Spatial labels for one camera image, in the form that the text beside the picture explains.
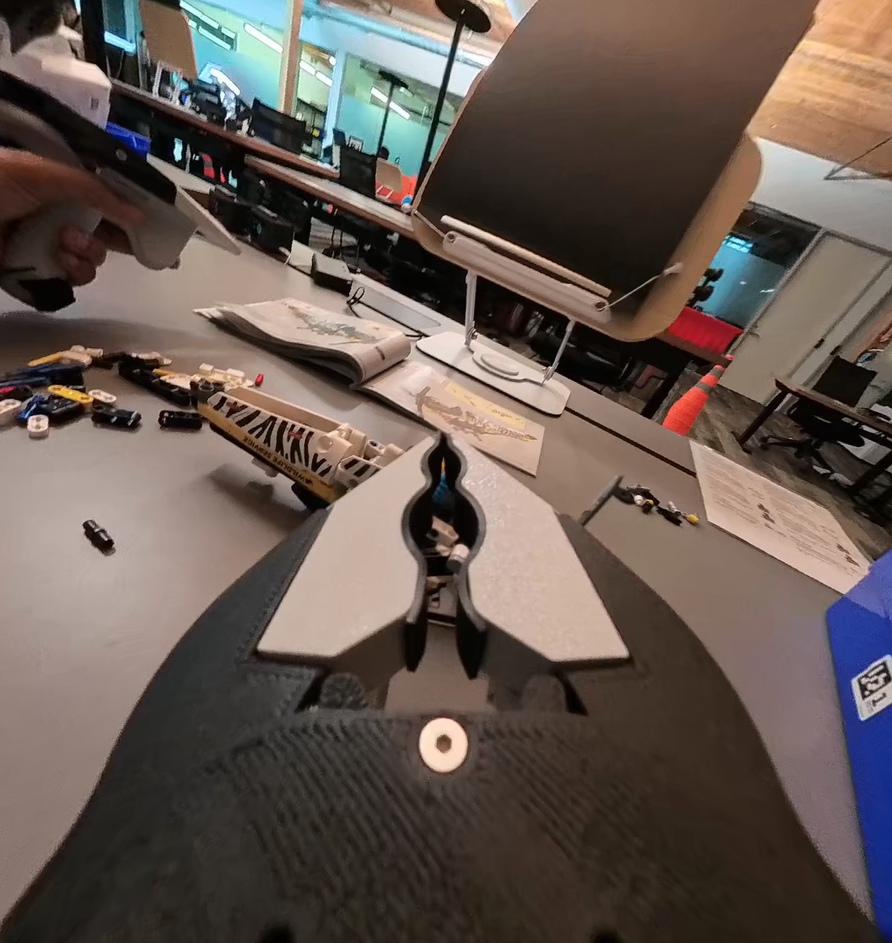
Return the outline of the black battery charger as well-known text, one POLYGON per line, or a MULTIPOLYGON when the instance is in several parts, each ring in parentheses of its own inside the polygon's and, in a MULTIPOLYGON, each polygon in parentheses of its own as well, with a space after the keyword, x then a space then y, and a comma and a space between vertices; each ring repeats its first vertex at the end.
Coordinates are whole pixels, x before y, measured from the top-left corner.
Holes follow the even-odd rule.
POLYGON ((228 189, 216 186, 207 195, 208 210, 230 234, 247 237, 251 229, 253 207, 228 189))
POLYGON ((280 255, 290 250, 295 238, 292 223, 264 206, 252 206, 248 242, 261 252, 280 255))

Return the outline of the orange traffic cone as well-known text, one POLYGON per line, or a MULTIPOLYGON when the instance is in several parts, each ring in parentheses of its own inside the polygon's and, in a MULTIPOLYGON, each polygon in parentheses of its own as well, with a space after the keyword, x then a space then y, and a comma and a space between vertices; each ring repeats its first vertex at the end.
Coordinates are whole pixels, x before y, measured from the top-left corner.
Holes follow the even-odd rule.
POLYGON ((677 435, 687 436, 733 360, 733 355, 724 355, 720 363, 681 395, 665 414, 663 428, 677 435))

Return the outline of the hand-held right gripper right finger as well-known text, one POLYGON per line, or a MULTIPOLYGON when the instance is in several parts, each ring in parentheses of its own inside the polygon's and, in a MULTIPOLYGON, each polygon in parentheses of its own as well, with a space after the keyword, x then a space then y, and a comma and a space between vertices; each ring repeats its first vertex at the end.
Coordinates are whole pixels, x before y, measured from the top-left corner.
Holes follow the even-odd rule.
POLYGON ((519 692, 535 675, 627 666, 630 653, 555 509, 462 441, 446 468, 468 552, 456 576, 466 675, 519 692))

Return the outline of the white paper leaflet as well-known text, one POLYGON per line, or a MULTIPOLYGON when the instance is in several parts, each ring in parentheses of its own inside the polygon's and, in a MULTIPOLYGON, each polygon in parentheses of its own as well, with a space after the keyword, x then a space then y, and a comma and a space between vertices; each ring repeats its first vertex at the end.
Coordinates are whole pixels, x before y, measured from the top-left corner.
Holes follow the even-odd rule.
POLYGON ((840 594, 868 574, 870 561, 824 507, 704 445, 691 450, 712 525, 840 594))

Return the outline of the zebra striped lego helicopter model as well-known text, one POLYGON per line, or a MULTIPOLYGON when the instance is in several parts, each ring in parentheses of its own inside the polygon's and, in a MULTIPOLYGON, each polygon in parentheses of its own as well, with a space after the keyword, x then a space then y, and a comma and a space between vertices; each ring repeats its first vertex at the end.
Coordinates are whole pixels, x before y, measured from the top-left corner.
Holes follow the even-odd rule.
MULTIPOLYGON (((265 630, 291 576, 316 536, 327 509, 356 486, 366 483, 373 475, 390 466, 412 447, 403 451, 393 445, 359 437, 344 424, 259 391, 238 388, 211 392, 209 388, 200 386, 195 392, 198 413, 214 433, 250 454, 265 471, 287 478, 302 498, 322 503, 313 510, 315 529, 312 536, 299 546, 297 562, 274 583, 273 596, 267 603, 268 614, 263 623, 265 630)), ((424 542, 437 516, 434 511, 435 493, 442 481, 445 481, 447 493, 452 495, 455 510, 455 494, 446 468, 446 438, 457 439, 444 433, 438 435, 442 436, 442 444, 435 448, 435 455, 430 459, 435 488, 410 517, 412 533, 418 539, 418 548, 427 565, 427 578, 432 573, 424 542)), ((452 546, 452 553, 457 553, 460 547, 466 548, 468 552, 463 544, 463 538, 470 536, 468 527, 461 522, 457 522, 454 527, 458 537, 452 546)))

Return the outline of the black monitor with tan edge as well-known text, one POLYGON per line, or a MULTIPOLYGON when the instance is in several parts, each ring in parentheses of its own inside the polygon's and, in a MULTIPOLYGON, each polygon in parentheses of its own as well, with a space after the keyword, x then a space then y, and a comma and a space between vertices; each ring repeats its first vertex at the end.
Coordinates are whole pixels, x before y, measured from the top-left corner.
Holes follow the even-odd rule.
POLYGON ((664 333, 754 195, 815 1, 535 2, 413 203, 430 253, 603 334, 664 333))

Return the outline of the row of yellow red bins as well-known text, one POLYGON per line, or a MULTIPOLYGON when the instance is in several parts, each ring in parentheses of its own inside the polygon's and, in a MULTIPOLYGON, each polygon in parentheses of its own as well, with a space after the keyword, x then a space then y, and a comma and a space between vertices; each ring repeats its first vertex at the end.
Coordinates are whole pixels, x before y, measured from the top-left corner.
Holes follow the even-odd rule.
POLYGON ((705 351, 726 354, 744 329, 706 314, 693 307, 685 307, 668 327, 668 333, 705 351))

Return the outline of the black floor lamp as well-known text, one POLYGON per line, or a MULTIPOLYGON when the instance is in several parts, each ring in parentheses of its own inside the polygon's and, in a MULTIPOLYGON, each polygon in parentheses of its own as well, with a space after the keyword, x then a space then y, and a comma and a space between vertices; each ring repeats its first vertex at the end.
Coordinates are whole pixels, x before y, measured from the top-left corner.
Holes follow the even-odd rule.
POLYGON ((446 56, 446 65, 439 85, 437 99, 432 111, 430 129, 424 146, 423 156, 417 176, 417 183, 422 184, 432 164, 432 147, 439 129, 442 110, 452 78, 452 70, 464 31, 485 34, 491 29, 491 20, 486 10, 474 1, 435 1, 438 10, 454 25, 452 42, 446 56))
POLYGON ((395 100, 396 93, 406 88, 407 83, 402 77, 386 69, 379 70, 377 81, 371 86, 371 96, 377 99, 383 107, 377 147, 378 157, 381 157, 381 152, 384 149, 384 139, 390 115, 394 113, 404 121, 409 122, 411 120, 410 113, 395 100))

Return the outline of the clear lego parts bags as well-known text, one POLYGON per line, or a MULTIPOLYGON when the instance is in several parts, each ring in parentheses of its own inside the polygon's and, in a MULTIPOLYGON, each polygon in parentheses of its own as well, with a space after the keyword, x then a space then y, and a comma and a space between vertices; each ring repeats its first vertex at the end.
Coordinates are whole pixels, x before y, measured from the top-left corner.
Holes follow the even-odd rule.
POLYGON ((82 37, 59 26, 29 41, 10 62, 9 70, 102 129, 107 128, 112 85, 107 74, 83 57, 82 37))

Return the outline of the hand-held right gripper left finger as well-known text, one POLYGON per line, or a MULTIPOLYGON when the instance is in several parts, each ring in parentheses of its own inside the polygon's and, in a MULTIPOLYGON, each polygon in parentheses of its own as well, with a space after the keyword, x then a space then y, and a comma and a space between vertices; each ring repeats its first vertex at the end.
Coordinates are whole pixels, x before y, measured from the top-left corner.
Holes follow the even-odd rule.
POLYGON ((415 671, 427 642, 427 565, 411 514, 435 488, 438 435, 327 509, 257 645, 287 665, 355 675, 368 690, 415 671))

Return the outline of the small cluster of lego parts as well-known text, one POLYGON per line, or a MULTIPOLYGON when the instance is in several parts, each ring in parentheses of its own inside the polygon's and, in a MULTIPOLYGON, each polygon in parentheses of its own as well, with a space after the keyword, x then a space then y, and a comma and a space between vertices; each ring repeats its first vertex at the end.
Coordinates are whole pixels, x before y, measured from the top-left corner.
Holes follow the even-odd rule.
POLYGON ((621 475, 617 475, 597 494, 590 506, 581 513, 578 519, 579 525, 587 527, 611 501, 636 507, 644 515, 657 515, 675 526, 700 525, 698 515, 682 510, 673 501, 661 501, 651 489, 645 486, 624 486, 622 479, 621 475))

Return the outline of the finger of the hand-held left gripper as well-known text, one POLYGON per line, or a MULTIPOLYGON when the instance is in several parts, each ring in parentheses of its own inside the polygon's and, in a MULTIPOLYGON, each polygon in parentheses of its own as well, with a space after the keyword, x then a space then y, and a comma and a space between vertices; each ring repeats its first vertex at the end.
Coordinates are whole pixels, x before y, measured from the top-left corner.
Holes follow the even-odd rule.
POLYGON ((177 184, 174 185, 173 218, 173 228, 177 233, 174 256, 181 256, 195 236, 233 256, 241 254, 241 243, 195 197, 177 184))

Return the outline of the background office desk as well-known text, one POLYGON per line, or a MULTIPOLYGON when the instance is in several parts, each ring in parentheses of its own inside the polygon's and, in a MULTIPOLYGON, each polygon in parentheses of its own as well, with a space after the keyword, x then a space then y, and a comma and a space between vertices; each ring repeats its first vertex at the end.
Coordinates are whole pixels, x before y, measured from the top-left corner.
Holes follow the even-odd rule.
POLYGON ((131 86, 121 80, 112 79, 111 85, 113 103, 119 100, 126 104, 134 103, 151 116, 160 115, 163 119, 171 123, 184 125, 199 135, 217 139, 244 158, 252 157, 284 168, 293 168, 321 180, 332 182, 339 180, 338 171, 328 164, 305 155, 293 153, 263 139, 227 130, 223 126, 210 122, 196 112, 174 104, 167 99, 155 97, 147 91, 131 86))
POLYGON ((883 513, 883 507, 892 500, 892 481, 887 489, 884 489, 875 497, 869 498, 866 492, 867 489, 875 485, 879 478, 887 474, 892 466, 892 425, 884 418, 879 418, 876 414, 862 411, 857 407, 847 407, 842 403, 812 391, 812 389, 795 384, 780 376, 775 376, 774 382, 776 387, 774 396, 760 409, 746 427, 746 430, 736 438, 736 442, 740 448, 746 454, 751 453, 751 446, 749 444, 751 440, 789 397, 797 402, 806 400, 833 409, 843 417, 855 422, 859 426, 860 432, 865 439, 877 440, 879 444, 885 445, 888 449, 887 454, 876 462, 875 465, 870 466, 862 472, 858 478, 843 488, 845 493, 853 501, 860 503, 866 508, 868 514, 872 516, 881 515, 883 513))
POLYGON ((410 214, 404 212, 400 206, 359 194, 334 181, 280 166, 264 159, 249 157, 244 160, 244 165, 248 170, 314 197, 334 208, 344 210, 364 222, 376 224, 388 232, 397 233, 413 242, 418 241, 410 214))

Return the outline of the pile of lego pieces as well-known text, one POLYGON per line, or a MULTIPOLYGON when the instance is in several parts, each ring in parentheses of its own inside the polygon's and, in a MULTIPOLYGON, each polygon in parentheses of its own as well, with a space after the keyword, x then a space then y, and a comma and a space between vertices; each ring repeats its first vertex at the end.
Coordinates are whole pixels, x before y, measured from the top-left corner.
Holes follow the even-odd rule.
POLYGON ((32 440, 45 439, 53 429, 84 418, 98 429, 139 430, 142 414, 122 406, 116 393, 91 386, 86 379, 89 371, 106 372, 156 396, 165 405, 158 412, 158 428, 188 433, 204 427, 196 410, 197 387, 220 392, 259 389, 264 383, 261 372, 251 375, 207 363, 194 372, 174 371, 171 366, 172 360, 157 351, 106 352, 83 345, 30 360, 0 374, 0 428, 22 428, 32 440))

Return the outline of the black office chair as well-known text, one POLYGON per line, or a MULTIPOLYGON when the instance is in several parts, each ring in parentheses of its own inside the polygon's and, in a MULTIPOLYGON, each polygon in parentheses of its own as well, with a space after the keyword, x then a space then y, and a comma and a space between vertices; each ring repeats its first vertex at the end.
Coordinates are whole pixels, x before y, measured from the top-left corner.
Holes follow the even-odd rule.
MULTIPOLYGON (((835 359, 811 389, 847 407, 856 407, 867 387, 875 379, 876 373, 862 365, 835 359)), ((798 425, 801 436, 792 439, 765 436, 759 442, 761 450, 771 447, 793 450, 795 456, 810 467, 818 466, 832 471, 832 467, 821 454, 824 445, 864 445, 864 436, 859 426, 828 407, 800 400, 786 415, 798 425)))

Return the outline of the person's left hand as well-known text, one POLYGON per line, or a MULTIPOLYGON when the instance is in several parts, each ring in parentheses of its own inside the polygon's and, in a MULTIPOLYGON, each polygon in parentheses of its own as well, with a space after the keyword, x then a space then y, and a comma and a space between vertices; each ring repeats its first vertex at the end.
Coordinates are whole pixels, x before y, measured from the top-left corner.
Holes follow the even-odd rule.
POLYGON ((0 267, 17 224, 63 203, 86 206, 101 217, 92 234, 65 225, 56 237, 55 262, 73 286, 93 281, 109 253, 133 253, 127 231, 141 225, 143 216, 137 207, 112 193, 96 174, 0 148, 0 267))

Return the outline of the white door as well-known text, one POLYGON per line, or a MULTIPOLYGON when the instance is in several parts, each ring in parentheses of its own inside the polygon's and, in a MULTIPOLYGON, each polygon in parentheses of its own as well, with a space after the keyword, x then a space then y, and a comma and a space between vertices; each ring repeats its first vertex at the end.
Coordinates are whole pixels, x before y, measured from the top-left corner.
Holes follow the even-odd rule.
POLYGON ((821 230, 746 326, 719 385, 764 404, 892 264, 892 253, 821 230))

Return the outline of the lego instruction booklet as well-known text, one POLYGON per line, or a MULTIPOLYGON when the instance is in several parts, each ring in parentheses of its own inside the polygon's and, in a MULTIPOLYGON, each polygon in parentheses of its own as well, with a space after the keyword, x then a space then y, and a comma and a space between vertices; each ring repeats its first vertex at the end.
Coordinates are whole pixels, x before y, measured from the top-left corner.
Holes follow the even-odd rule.
POLYGON ((414 345, 399 329, 292 298, 194 312, 286 359, 334 372, 352 389, 465 439, 511 468, 532 477, 538 473, 544 426, 414 360, 414 345))

